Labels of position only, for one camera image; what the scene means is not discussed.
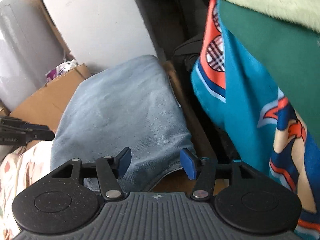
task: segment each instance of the dark green cloth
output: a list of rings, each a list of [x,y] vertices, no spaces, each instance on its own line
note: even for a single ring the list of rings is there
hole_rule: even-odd
[[[224,0],[220,17],[267,68],[320,146],[320,35]]]

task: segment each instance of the gray ribbed plate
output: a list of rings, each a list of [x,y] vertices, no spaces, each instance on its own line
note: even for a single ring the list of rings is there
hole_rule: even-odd
[[[251,236],[222,223],[206,203],[189,200],[183,192],[132,192],[123,201],[105,204],[89,225],[60,236],[23,231],[15,240],[252,240],[298,238],[292,232]]]

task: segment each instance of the gray cloth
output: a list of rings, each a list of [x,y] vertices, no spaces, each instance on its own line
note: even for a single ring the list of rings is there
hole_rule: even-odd
[[[130,147],[132,162],[119,184],[148,191],[181,168],[182,148],[194,151],[182,109],[153,56],[141,56],[83,81],[69,102],[51,152],[51,170],[72,158],[83,163]],[[85,186],[98,191],[97,180]]]

